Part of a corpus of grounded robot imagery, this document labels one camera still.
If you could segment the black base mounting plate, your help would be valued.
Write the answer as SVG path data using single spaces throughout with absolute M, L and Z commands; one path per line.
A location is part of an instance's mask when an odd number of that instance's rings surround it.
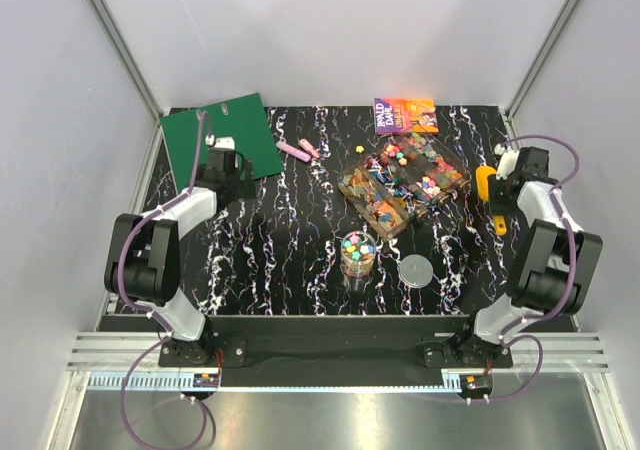
M 163 367 L 221 364 L 225 387 L 426 387 L 443 369 L 511 367 L 462 316 L 213 317 L 201 343 L 163 345 Z

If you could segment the Roald Dahl book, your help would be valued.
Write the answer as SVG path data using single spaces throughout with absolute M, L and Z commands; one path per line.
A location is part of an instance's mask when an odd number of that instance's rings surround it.
M 432 99 L 375 98 L 373 112 L 378 135 L 439 133 L 436 105 Z

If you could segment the clear candy jar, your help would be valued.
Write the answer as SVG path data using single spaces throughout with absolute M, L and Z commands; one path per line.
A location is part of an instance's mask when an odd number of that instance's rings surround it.
M 347 291 L 364 290 L 373 271 L 376 253 L 375 239 L 366 232 L 352 231 L 343 238 L 340 246 L 340 269 Z

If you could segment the aluminium frame rail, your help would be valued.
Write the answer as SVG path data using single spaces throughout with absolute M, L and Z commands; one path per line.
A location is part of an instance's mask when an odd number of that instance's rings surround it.
M 244 336 L 216 335 L 214 356 L 196 356 L 176 343 L 154 349 L 141 367 L 197 367 L 217 362 L 229 368 L 247 368 L 262 361 L 302 363 L 407 363 L 429 369 L 490 369 L 531 371 L 541 362 L 544 372 L 606 372 L 607 359 L 598 337 L 590 333 L 539 333 L 536 341 L 524 338 L 508 349 L 500 347 L 492 357 L 464 363 L 453 355 L 446 334 L 317 334 L 271 333 Z

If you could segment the clear acrylic candy tray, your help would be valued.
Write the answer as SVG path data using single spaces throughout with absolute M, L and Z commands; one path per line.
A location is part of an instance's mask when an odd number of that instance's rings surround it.
M 455 199 L 471 181 L 461 159 L 426 133 L 394 135 L 348 167 L 338 188 L 384 240 Z

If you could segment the round clear jar lid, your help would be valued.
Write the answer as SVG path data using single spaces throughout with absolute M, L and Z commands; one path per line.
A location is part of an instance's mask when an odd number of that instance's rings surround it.
M 423 288 L 433 279 L 433 266 L 424 256 L 411 254 L 398 264 L 400 280 L 411 288 Z

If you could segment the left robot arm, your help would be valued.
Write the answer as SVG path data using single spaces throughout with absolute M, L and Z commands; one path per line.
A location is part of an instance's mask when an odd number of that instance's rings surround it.
M 228 148 L 212 148 L 189 185 L 174 199 L 115 222 L 104 273 L 107 291 L 155 320 L 172 345 L 196 366 L 215 356 L 214 330 L 180 287 L 181 239 L 229 204 L 256 194 L 251 160 Z

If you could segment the light pink highlighter pen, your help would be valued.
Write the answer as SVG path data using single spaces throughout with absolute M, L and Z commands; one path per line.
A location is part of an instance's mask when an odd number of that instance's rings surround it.
M 286 142 L 278 141 L 276 143 L 276 147 L 280 151 L 282 151 L 282 152 L 284 152 L 284 153 L 286 153 L 288 155 L 291 155 L 294 158 L 296 158 L 296 159 L 298 159 L 300 161 L 303 161 L 305 163 L 308 163 L 311 160 L 311 156 L 307 152 L 305 152 L 304 150 L 301 150 L 299 148 L 296 148 L 296 147 L 294 147 L 294 146 L 292 146 L 292 145 L 290 145 L 290 144 L 288 144 Z

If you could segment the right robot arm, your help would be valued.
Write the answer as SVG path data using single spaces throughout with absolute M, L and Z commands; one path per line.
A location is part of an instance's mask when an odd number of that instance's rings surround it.
M 456 336 L 453 354 L 465 366 L 498 357 L 512 337 L 533 323 L 574 315 L 583 306 L 603 241 L 585 231 L 563 202 L 562 183 L 549 174 L 549 153 L 537 147 L 495 148 L 496 167 L 476 170 L 479 197 L 489 205 L 497 232 L 521 213 L 527 229 L 505 291 L 471 315 Z

